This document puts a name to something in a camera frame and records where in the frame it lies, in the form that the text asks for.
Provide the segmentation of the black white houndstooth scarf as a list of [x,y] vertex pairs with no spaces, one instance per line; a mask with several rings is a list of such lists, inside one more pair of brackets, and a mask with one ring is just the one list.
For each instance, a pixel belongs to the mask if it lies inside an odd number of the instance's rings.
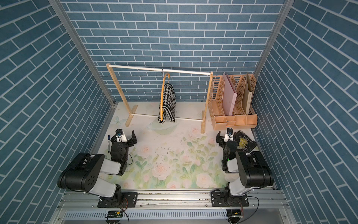
[[171,123],[175,122],[176,95],[171,84],[164,85],[163,92],[163,119],[158,116],[158,123],[162,124],[168,119]]

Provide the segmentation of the orange clothes hanger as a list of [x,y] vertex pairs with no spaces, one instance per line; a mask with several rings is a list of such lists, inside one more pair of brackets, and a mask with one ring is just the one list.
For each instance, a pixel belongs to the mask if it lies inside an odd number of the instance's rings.
[[160,98],[160,110],[159,110],[159,115],[160,115],[160,121],[163,121],[163,99],[164,99],[164,88],[165,88],[165,84],[166,84],[166,78],[170,79],[170,74],[166,73],[163,77],[163,82],[162,82],[162,88],[161,88],[161,98]]

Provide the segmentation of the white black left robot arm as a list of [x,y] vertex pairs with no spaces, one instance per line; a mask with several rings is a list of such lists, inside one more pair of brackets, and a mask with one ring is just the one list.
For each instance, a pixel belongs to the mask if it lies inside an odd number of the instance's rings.
[[110,183],[99,175],[123,175],[133,163],[129,148],[137,142],[134,131],[128,139],[122,129],[117,129],[109,139],[110,159],[105,158],[104,154],[79,153],[60,174],[58,187],[99,196],[99,208],[134,208],[137,192],[123,193],[119,184]]

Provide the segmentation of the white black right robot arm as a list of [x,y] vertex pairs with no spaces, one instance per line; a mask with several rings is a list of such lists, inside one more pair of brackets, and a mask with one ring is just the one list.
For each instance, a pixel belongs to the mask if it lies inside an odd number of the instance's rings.
[[226,174],[238,174],[234,181],[229,181],[224,190],[211,192],[213,207],[247,207],[247,193],[274,184],[273,174],[259,151],[254,148],[257,143],[243,131],[234,132],[228,128],[225,135],[216,136],[216,143],[223,149],[222,170]]

